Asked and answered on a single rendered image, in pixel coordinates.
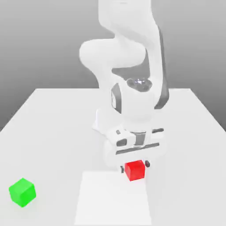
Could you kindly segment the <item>small red cube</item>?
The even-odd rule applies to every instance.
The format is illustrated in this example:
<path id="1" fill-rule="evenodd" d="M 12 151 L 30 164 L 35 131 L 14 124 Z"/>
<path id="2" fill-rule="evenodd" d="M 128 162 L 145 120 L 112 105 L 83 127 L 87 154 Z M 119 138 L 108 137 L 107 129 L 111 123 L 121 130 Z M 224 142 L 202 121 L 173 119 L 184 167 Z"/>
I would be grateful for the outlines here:
<path id="1" fill-rule="evenodd" d="M 125 163 L 124 171 L 130 181 L 143 179 L 145 177 L 145 165 L 142 160 Z"/>

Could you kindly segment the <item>small green cube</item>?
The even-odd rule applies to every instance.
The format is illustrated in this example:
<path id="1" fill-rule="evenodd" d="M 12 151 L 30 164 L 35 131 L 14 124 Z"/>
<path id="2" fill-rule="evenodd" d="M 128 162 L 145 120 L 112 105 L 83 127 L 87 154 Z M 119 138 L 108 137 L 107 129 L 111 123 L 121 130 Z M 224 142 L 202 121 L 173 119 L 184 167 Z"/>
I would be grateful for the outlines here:
<path id="1" fill-rule="evenodd" d="M 25 178 L 21 178 L 19 181 L 11 185 L 8 190 L 11 200 L 20 207 L 25 207 L 36 198 L 34 184 Z"/>

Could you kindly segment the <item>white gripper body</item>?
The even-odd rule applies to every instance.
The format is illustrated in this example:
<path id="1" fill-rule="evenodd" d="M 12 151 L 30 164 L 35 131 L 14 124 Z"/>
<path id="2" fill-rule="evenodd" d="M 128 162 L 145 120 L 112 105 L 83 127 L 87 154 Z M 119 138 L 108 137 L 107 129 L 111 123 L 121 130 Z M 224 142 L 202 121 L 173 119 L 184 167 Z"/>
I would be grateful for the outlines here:
<path id="1" fill-rule="evenodd" d="M 151 164 L 166 152 L 167 144 L 164 141 L 148 144 L 143 147 L 131 147 L 121 150 L 114 147 L 109 141 L 106 141 L 103 148 L 103 159 L 108 167 L 121 171 L 120 166 L 124 166 L 127 162 L 142 160 L 145 164 L 145 161 L 148 160 Z"/>

